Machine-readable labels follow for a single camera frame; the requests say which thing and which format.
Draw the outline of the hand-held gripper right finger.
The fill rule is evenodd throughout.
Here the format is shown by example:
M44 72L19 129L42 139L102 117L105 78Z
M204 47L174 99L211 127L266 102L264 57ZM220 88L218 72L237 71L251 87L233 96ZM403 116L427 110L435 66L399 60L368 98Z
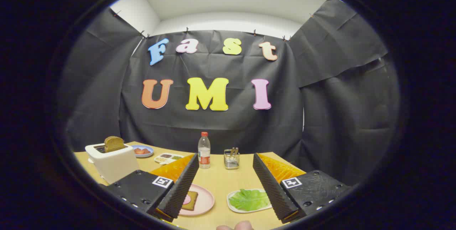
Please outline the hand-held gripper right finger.
M351 188L321 170L305 173L259 153L254 154L253 168L282 223L316 213Z

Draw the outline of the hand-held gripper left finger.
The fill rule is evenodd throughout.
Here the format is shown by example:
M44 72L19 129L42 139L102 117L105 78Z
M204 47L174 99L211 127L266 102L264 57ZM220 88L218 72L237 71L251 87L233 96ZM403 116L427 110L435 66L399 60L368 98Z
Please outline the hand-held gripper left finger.
M172 222L178 217L198 169L198 155L192 153L149 173L135 170L101 187L143 213Z

